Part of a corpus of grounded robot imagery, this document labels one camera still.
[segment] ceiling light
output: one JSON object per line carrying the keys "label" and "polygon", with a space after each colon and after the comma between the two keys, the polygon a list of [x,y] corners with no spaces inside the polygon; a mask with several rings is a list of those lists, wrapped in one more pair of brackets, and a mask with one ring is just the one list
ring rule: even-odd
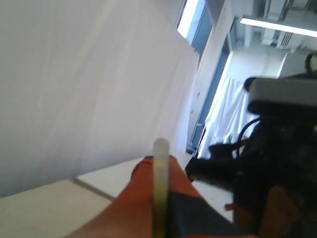
{"label": "ceiling light", "polygon": [[304,36],[312,36],[317,37],[317,31],[308,30],[300,27],[294,27],[287,24],[280,24],[279,22],[270,22],[266,20],[257,20],[249,17],[243,17],[240,21],[242,24],[251,25],[251,26],[259,26],[263,28],[278,30],[278,31],[286,31]]}

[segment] white curtain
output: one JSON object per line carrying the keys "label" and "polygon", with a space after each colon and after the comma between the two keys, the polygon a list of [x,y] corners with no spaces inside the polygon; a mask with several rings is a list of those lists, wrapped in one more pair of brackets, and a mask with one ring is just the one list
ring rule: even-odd
{"label": "white curtain", "polygon": [[[247,112],[248,94],[244,82],[227,78],[220,81],[210,111],[205,121],[206,132],[202,139],[199,157],[209,158],[208,147],[224,142],[230,135],[237,139],[246,123],[256,118]],[[250,136],[254,125],[244,135]]]}
{"label": "white curtain", "polygon": [[185,150],[198,55],[153,1],[4,0],[0,22],[0,197]]}

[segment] fluorescent light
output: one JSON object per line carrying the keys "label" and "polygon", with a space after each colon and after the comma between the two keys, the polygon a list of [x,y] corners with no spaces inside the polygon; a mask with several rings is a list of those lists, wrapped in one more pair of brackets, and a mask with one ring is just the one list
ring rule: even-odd
{"label": "fluorescent light", "polygon": [[186,38],[192,23],[198,0],[187,0],[177,31]]}
{"label": "fluorescent light", "polygon": [[317,37],[317,31],[307,30],[307,29],[294,27],[294,26],[282,25],[279,23],[273,23],[273,22],[269,22],[269,21],[254,20],[254,19],[243,17],[241,19],[240,23],[246,24],[246,25],[251,25],[251,26],[264,27],[264,28],[278,30],[278,31],[291,32],[291,33],[304,35],[304,36]]}

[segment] black machine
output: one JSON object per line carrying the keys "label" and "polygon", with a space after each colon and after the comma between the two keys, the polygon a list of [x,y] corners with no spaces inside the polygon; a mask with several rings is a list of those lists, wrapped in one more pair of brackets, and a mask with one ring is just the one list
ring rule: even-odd
{"label": "black machine", "polygon": [[[245,223],[238,225],[262,238],[317,237],[317,71],[310,65],[314,56],[307,56],[306,73],[248,78],[248,111],[259,117],[245,125],[235,143],[211,145],[210,158],[193,157],[186,166],[191,181],[232,190],[234,222],[245,216]],[[258,124],[251,136],[242,139],[254,123]],[[285,221],[273,224],[275,217]],[[265,234],[268,226],[270,234]]]}

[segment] black cable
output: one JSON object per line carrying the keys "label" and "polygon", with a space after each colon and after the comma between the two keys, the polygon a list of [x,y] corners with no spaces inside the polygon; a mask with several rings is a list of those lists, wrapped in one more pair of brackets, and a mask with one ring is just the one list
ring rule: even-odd
{"label": "black cable", "polygon": [[[239,143],[241,142],[242,136],[243,136],[243,134],[246,132],[246,130],[249,128],[249,126],[251,126],[252,124],[254,124],[254,123],[258,122],[258,121],[260,121],[260,117],[249,121],[249,122],[242,128],[241,132],[239,133],[238,139],[237,139],[237,145],[239,145]],[[237,149],[237,156],[236,156],[236,158],[239,157],[239,150],[240,150],[240,147],[238,147],[238,149]]]}

